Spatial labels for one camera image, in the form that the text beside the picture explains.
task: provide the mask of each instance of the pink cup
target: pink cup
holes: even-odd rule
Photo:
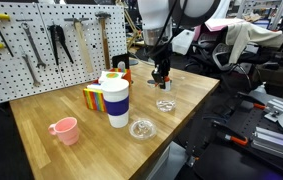
[[[61,119],[50,125],[49,132],[52,135],[57,135],[65,145],[72,145],[79,139],[77,119],[73,117]]]

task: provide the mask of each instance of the wooden table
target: wooden table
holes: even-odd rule
[[[173,138],[187,124],[218,80],[172,69],[173,76],[186,78],[177,95],[177,107],[164,113],[155,105],[152,66],[133,66],[129,124],[150,118],[157,135],[138,141],[129,134],[129,124],[112,128],[107,114],[87,109],[80,84],[10,102],[35,179],[136,179],[142,177]],[[72,116],[77,118],[79,141],[65,146],[48,133],[48,126]]]

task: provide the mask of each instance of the pliers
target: pliers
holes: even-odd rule
[[[52,25],[48,29],[50,30],[50,33],[51,33],[53,53],[54,53],[55,62],[57,64],[57,66],[59,65],[59,58],[58,58],[58,50],[57,50],[56,41],[60,42],[65,53],[68,55],[70,62],[73,64],[74,62],[73,62],[72,57],[69,53],[67,45],[65,44],[65,36],[64,36],[64,32],[63,32],[62,27],[59,26],[59,25]]]

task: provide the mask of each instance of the transparent dish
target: transparent dish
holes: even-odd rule
[[[156,126],[149,119],[140,118],[134,121],[129,128],[130,134],[139,140],[146,140],[157,134]]]

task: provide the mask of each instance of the white pegboard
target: white pegboard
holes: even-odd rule
[[[95,80],[101,75],[101,71],[105,70],[101,25],[95,16],[96,13],[102,11],[111,14],[111,17],[106,19],[105,26],[110,59],[113,56],[127,52],[123,7],[48,4],[38,4],[38,6],[46,29],[53,24],[60,25],[63,28],[66,37],[66,45],[74,61],[74,64],[70,63],[61,44],[57,42],[59,69],[65,86]],[[86,38],[86,47],[94,70],[93,73],[87,72],[86,63],[81,60],[76,37],[77,33],[74,29],[73,22],[64,21],[64,19],[72,18],[72,16],[77,19],[82,17],[88,18],[88,20],[82,21],[82,27]]]
[[[3,20],[0,22],[0,29],[14,54],[14,57],[11,57],[7,49],[0,49],[0,102],[96,79],[100,75],[100,71],[105,69],[100,33],[101,27],[94,16],[95,12],[101,10],[112,15],[106,21],[110,57],[126,53],[124,15],[121,7],[0,3],[0,13],[10,16],[10,21]],[[93,61],[93,73],[86,72],[84,61],[80,59],[72,23],[63,21],[63,18],[69,18],[72,15],[77,18],[82,17],[82,15],[89,18],[88,21],[83,21],[83,27],[85,27],[84,31],[90,59]],[[17,19],[33,19],[33,21],[28,21],[27,23],[30,26],[30,31],[40,57],[47,65],[45,69],[35,67],[37,59],[21,27],[22,22],[17,22]],[[63,48],[57,43],[60,65],[59,67],[56,66],[52,44],[49,39],[50,34],[47,31],[47,27],[52,24],[52,21],[54,24],[63,27],[66,35],[66,44],[75,61],[74,64],[70,63]],[[29,56],[36,78],[41,83],[39,87],[33,86],[30,72],[21,57],[20,45]]]

